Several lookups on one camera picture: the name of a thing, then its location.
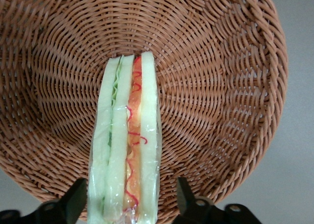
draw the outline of plastic-wrapped sandwich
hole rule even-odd
[[[160,157],[153,54],[109,59],[90,153],[87,223],[156,223]]]

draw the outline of black clamp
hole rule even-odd
[[[228,204],[218,209],[207,197],[195,197],[184,177],[178,178],[177,200],[180,215],[173,224],[262,224],[241,204]]]

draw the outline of woven rattan texture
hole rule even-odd
[[[158,222],[178,214],[178,176],[214,201],[231,193],[283,109],[287,53],[271,0],[0,0],[2,169],[41,201],[87,178],[106,62],[146,50],[163,132]]]

